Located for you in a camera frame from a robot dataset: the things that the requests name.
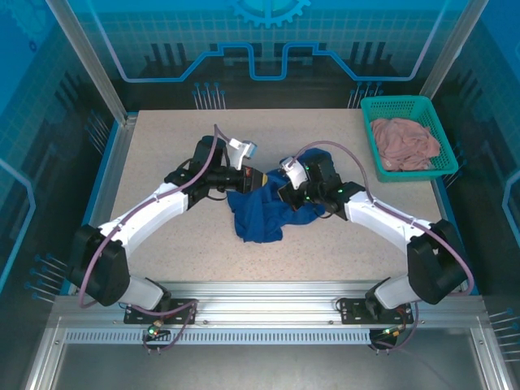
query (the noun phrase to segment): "white robotic arm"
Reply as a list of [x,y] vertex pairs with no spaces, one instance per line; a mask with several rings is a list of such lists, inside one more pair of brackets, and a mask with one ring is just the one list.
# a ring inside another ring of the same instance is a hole
[[[229,155],[226,143],[218,140],[209,167],[188,187],[186,184],[199,174],[210,156],[211,136],[199,141],[188,168],[178,167],[157,190],[127,213],[98,228],[81,227],[73,242],[67,278],[80,286],[86,277],[86,292],[104,306],[122,302],[154,310],[167,292],[152,280],[130,275],[127,259],[133,251],[165,222],[206,197],[210,189],[246,193],[267,182],[264,174],[243,165],[243,159],[254,154],[256,145],[235,139],[228,141],[231,146]],[[183,186],[182,191],[175,191],[180,186]],[[108,236],[110,240],[88,275],[86,270],[93,254]]]
[[448,221],[416,219],[374,199],[359,184],[342,183],[329,154],[316,154],[302,163],[287,158],[281,169],[290,183],[279,190],[279,196],[294,210],[306,202],[322,205],[328,212],[377,233],[406,254],[408,273],[388,278],[367,293],[367,306],[374,312],[412,301],[436,304],[466,279],[457,259],[424,232],[441,237],[461,254],[462,243]]

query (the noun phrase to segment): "table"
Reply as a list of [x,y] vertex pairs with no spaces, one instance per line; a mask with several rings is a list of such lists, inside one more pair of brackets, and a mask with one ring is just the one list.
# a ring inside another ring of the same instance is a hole
[[[376,179],[362,112],[349,109],[140,111],[112,218],[149,196],[192,157],[215,123],[227,136],[258,145],[248,163],[261,171],[276,168],[280,159],[311,141],[340,142],[362,161],[376,197],[423,219],[440,218],[430,182],[383,184]],[[362,184],[349,156],[324,149],[332,153],[343,181]],[[157,281],[381,280],[406,272],[406,257],[396,247],[339,218],[287,225],[283,232],[279,242],[244,243],[235,233],[228,203],[204,199],[149,237],[128,266],[133,275]]]

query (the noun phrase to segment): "glass panel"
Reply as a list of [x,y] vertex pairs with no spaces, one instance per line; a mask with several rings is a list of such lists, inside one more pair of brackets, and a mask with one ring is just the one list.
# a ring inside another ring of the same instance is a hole
[[355,106],[351,91],[416,94],[466,4],[71,2],[130,110],[222,108],[204,93],[224,92],[227,108]]
[[434,99],[461,166],[444,185],[490,313],[520,310],[519,13],[490,0]]
[[0,33],[0,388],[8,389],[25,385],[63,280],[54,258],[68,258],[113,119],[45,2],[0,3]]

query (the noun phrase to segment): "pink cloth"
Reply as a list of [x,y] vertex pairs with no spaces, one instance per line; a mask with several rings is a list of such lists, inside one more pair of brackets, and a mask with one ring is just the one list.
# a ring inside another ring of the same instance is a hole
[[409,119],[376,119],[370,124],[386,171],[424,171],[440,152],[430,128]]

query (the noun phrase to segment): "green plastic basket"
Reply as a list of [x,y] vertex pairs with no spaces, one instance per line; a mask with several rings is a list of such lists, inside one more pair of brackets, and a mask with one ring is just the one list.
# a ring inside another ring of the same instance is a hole
[[[449,175],[458,170],[457,159],[453,154],[431,100],[427,97],[410,95],[365,97],[361,100],[361,108],[365,117],[366,136],[372,148],[372,155],[376,165],[375,173],[379,181],[433,180],[438,176]],[[432,136],[440,143],[439,156],[431,159],[435,169],[404,172],[385,171],[381,158],[379,158],[379,152],[371,128],[371,121],[379,118],[411,119],[419,122],[424,127],[428,126]]]

